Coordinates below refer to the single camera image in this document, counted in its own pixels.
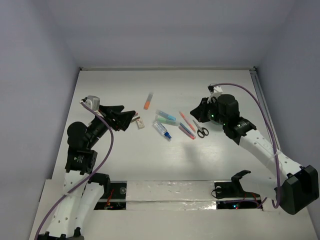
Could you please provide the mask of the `orange thin pen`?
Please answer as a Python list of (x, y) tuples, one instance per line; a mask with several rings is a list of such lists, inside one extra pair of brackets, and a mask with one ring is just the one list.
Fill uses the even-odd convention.
[(186, 124), (190, 127), (190, 129), (195, 133), (196, 129), (194, 128), (194, 126), (191, 124), (191, 122), (189, 121), (188, 117), (181, 111), (179, 111), (180, 116), (183, 118), (183, 120), (186, 122)]

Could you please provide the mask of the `purple pen red tip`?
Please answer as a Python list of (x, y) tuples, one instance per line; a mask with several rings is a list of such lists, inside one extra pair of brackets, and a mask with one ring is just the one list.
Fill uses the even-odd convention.
[(179, 123), (178, 128), (192, 140), (196, 139), (196, 137), (189, 131), (189, 129), (185, 125), (183, 125), (181, 122)]

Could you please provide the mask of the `green highlighter marker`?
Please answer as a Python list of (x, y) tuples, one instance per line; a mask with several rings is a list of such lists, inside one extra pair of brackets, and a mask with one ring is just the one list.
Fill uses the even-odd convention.
[(160, 122), (161, 124), (165, 124), (165, 125), (171, 125), (171, 126), (179, 126), (180, 125), (180, 123), (178, 121), (166, 119), (163, 117), (158, 117), (155, 120)]

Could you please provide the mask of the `blue highlighter marker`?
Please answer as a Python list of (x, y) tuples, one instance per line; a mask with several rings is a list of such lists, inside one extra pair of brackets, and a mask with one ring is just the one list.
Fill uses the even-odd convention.
[(166, 112), (164, 112), (162, 110), (157, 109), (155, 111), (155, 113), (157, 115), (161, 116), (162, 118), (167, 119), (167, 120), (176, 121), (176, 118), (174, 116), (172, 116), (172, 115), (170, 115), (170, 114), (168, 114), (168, 113), (166, 113)]

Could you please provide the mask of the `clear bottle blue cap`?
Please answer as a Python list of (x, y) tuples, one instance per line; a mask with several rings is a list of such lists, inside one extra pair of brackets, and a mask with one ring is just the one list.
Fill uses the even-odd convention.
[(153, 122), (153, 127), (157, 130), (159, 134), (161, 134), (164, 138), (166, 138), (168, 141), (171, 141), (172, 137), (168, 130), (163, 126), (162, 123), (160, 123), (158, 120)]

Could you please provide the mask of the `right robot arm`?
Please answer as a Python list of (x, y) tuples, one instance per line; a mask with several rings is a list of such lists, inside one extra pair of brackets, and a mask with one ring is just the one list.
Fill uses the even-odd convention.
[(221, 125), (229, 139), (250, 152), (273, 174), (273, 177), (255, 179), (250, 170), (236, 173), (230, 183), (235, 196), (257, 193), (276, 201), (290, 215), (319, 198), (317, 170), (311, 165), (302, 166), (274, 147), (253, 123), (240, 115), (239, 103), (233, 95), (204, 97), (190, 114), (200, 123)]

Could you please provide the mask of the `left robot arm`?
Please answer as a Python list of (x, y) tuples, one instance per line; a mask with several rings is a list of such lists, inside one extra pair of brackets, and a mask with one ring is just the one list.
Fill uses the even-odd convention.
[(84, 226), (99, 199), (112, 194), (109, 175), (98, 172), (103, 164), (95, 166), (98, 153), (93, 147), (106, 132), (125, 131), (136, 112), (124, 111), (122, 105), (89, 107), (80, 103), (94, 119), (88, 125), (76, 121), (67, 128), (63, 194), (40, 223), (43, 226), (52, 217), (45, 233), (40, 233), (41, 227), (37, 229), (36, 240), (83, 240)]

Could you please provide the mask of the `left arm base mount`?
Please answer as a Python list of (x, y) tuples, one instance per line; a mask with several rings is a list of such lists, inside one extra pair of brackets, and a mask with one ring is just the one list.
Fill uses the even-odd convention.
[(95, 173), (91, 178), (94, 183), (103, 186), (103, 195), (98, 200), (94, 210), (125, 210), (126, 209), (126, 181), (111, 181), (108, 174)]

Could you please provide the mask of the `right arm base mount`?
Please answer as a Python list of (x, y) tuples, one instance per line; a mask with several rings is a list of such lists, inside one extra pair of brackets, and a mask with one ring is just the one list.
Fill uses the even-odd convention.
[(211, 196), (217, 200), (218, 210), (262, 209), (262, 200), (259, 194), (244, 191), (240, 180), (249, 170), (242, 170), (231, 177), (230, 181), (218, 181), (214, 183)]

